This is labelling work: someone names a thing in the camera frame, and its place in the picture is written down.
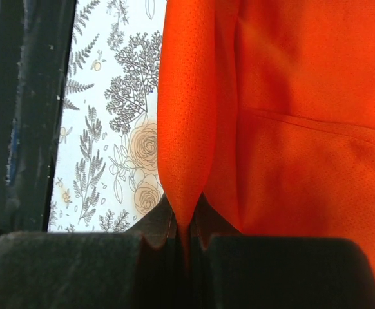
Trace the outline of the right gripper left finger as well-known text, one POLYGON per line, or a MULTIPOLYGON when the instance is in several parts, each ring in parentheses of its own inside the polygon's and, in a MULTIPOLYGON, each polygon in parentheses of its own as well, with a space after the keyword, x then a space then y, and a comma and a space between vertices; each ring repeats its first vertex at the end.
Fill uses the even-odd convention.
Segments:
POLYGON ((0 308, 186 308, 180 284, 166 198, 126 232, 0 237, 0 308))

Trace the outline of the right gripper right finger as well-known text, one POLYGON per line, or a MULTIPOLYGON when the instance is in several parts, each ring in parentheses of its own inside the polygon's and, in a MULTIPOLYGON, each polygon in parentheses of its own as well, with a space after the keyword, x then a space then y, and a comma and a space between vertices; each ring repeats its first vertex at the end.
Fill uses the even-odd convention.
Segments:
POLYGON ((198 308, 375 308, 375 277, 340 238, 246 236, 201 196, 190 225, 198 308))

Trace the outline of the orange t shirt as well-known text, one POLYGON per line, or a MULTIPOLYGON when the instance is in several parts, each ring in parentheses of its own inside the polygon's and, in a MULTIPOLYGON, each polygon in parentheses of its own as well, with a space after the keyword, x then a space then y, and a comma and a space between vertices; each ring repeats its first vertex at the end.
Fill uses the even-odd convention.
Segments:
POLYGON ((240 232, 355 241, 375 271, 375 1, 168 1, 159 178, 240 232))

